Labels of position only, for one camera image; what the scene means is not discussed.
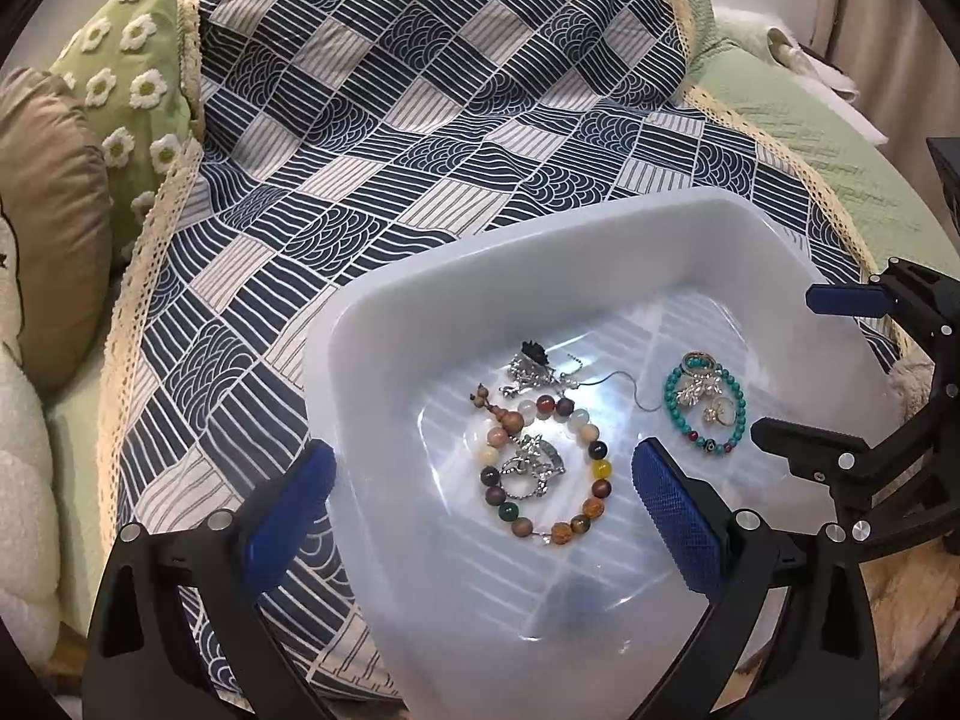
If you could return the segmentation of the navy white patterned cloth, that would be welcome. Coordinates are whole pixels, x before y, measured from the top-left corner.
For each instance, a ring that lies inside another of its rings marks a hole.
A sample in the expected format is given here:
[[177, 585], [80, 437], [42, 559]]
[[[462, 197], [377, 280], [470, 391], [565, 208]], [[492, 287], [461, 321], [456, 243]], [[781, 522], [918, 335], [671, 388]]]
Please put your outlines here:
[[[656, 436], [813, 532], [765, 413], [872, 433], [898, 349], [799, 171], [687, 103], [667, 0], [197, 0], [205, 137], [110, 330], [106, 525], [337, 484], [265, 622], [416, 718], [620, 718], [704, 612], [630, 479]], [[674, 400], [682, 374], [724, 395]]]

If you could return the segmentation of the white plush toy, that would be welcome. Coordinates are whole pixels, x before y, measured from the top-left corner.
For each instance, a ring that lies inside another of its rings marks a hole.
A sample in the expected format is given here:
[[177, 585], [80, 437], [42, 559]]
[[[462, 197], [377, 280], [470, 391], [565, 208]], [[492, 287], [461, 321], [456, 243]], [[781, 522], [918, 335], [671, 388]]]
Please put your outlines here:
[[59, 640], [59, 517], [43, 407], [21, 367], [18, 244], [2, 223], [2, 622], [33, 667]]

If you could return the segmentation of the brown cushion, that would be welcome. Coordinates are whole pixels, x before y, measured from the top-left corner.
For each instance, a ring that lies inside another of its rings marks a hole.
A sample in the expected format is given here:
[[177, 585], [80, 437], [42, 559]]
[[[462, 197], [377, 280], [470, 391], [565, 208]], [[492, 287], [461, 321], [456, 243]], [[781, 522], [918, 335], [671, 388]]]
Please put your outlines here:
[[2, 340], [44, 397], [88, 354], [110, 262], [98, 135], [60, 76], [17, 68], [2, 82]]

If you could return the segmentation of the silver flower brooch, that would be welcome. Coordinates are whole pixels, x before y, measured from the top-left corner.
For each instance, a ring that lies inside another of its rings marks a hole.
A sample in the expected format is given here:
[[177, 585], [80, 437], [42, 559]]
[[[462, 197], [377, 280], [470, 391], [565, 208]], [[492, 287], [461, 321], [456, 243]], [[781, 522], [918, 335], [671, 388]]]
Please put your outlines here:
[[703, 374], [703, 376], [682, 374], [674, 390], [674, 400], [680, 408], [692, 408], [704, 398], [712, 400], [722, 395], [724, 395], [724, 382], [713, 374]]

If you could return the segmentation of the beige fluffy blanket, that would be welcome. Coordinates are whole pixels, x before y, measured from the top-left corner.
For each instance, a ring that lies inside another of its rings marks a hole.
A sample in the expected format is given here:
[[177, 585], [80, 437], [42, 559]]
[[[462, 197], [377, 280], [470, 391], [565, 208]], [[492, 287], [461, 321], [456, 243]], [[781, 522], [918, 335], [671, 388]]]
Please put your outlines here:
[[[934, 362], [919, 346], [896, 361], [887, 382], [900, 422], [916, 415], [931, 394]], [[877, 637], [882, 702], [903, 694], [932, 660], [958, 619], [958, 556], [939, 541], [890, 554], [862, 567]]]

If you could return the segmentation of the green daisy pillow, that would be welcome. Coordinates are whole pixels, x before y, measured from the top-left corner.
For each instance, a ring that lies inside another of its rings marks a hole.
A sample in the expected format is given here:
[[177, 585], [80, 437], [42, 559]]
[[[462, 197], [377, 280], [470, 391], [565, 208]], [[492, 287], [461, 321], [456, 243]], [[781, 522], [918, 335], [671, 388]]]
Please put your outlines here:
[[125, 262], [190, 133], [179, 0], [107, 0], [64, 45], [52, 71], [99, 138], [112, 250]]

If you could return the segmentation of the light green bedspread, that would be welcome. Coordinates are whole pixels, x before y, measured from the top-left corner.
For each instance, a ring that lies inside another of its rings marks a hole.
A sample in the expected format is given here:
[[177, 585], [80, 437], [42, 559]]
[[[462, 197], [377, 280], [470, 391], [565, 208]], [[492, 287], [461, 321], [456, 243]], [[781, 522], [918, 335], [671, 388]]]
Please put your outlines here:
[[711, 0], [667, 2], [688, 59], [683, 99], [795, 167], [864, 273], [900, 257], [957, 275], [957, 249], [880, 151], [786, 71], [721, 36]]

